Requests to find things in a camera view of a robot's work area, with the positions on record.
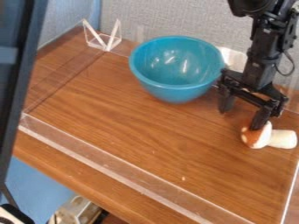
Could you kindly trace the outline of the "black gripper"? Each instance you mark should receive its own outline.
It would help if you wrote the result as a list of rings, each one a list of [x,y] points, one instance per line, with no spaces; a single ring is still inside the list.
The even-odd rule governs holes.
[[[241,76],[243,73],[227,68],[220,70],[217,80],[219,112],[221,114],[228,112],[233,107],[235,97],[239,97],[245,102],[260,107],[249,124],[251,130],[260,130],[271,116],[281,115],[288,98],[272,83],[268,83],[260,89],[255,89],[241,81]]]

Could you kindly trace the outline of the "dark robot arm link foreground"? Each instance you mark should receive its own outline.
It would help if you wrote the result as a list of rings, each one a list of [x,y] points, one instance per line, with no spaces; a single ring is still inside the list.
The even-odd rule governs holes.
[[[0,0],[0,185],[10,163],[48,0]]]

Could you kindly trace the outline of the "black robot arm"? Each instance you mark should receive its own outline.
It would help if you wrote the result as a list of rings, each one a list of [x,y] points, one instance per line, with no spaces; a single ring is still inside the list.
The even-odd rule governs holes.
[[[231,110],[236,98],[259,107],[249,128],[259,130],[268,119],[281,115],[288,98],[273,87],[279,63],[296,40],[299,0],[228,0],[236,17],[252,18],[251,47],[241,72],[223,69],[219,87],[219,111]]]

